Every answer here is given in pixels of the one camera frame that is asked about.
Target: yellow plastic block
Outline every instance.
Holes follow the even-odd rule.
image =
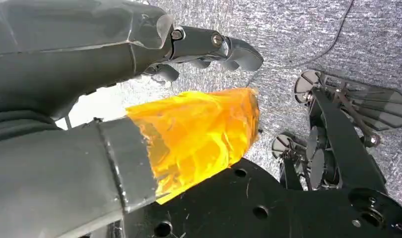
[[[258,102],[250,88],[185,92],[127,108],[148,143],[163,204],[238,162],[256,140]]]

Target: robotic arm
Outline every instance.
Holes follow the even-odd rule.
[[[54,121],[97,88],[141,74],[175,80],[170,63],[212,61],[257,70],[263,58],[127,0],[0,0],[0,237],[79,237],[155,201],[131,120],[69,131]]]

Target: gray carpet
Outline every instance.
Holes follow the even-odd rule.
[[[349,0],[148,0],[175,16],[177,25],[215,29],[243,39],[264,56],[252,87],[259,89],[261,139],[246,155],[272,175],[273,138],[290,131],[305,138],[307,109],[292,95],[299,73],[307,68],[402,91],[402,0],[356,0],[334,48],[303,67],[268,67],[303,62],[327,48]],[[242,87],[254,74],[225,71],[217,64],[200,70],[176,65],[181,73],[172,88],[134,80],[111,89],[121,105],[131,105],[186,90],[215,91]],[[381,133],[382,144],[371,153],[387,179],[390,195],[402,204],[402,128]]]

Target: wire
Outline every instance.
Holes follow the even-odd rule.
[[[344,14],[343,14],[343,16],[341,17],[341,20],[340,20],[340,25],[338,27],[337,33],[336,33],[336,35],[335,35],[335,37],[333,39],[333,42],[330,44],[330,46],[328,48],[324,49],[321,53],[315,55],[313,58],[311,58],[311,59],[309,59],[309,60],[307,60],[305,62],[302,62],[302,63],[290,64],[290,65],[285,65],[285,66],[270,67],[270,68],[264,68],[264,69],[272,70],[272,69],[296,68],[296,67],[303,66],[305,64],[314,62],[317,59],[321,58],[326,53],[328,53],[334,47],[334,45],[336,44],[336,42],[338,40],[338,37],[340,36],[341,30],[342,30],[343,25],[344,25],[344,21],[345,21],[345,19],[347,17],[347,14],[349,13],[349,11],[351,9],[351,6],[353,5],[353,2],[354,2],[354,0],[350,0],[349,5],[347,6],[346,10],[344,11]],[[254,75],[252,75],[252,77],[246,83],[245,87],[248,87],[254,81],[254,78],[258,75],[259,72],[260,72],[260,70],[258,70],[257,72],[254,73]]]

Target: black mechanical frame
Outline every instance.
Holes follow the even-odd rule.
[[[402,207],[365,149],[379,142],[360,138],[337,101],[348,91],[313,83],[303,95],[310,138],[277,137],[280,182],[242,159],[164,205],[126,215],[111,226],[121,231],[114,237],[402,238]]]

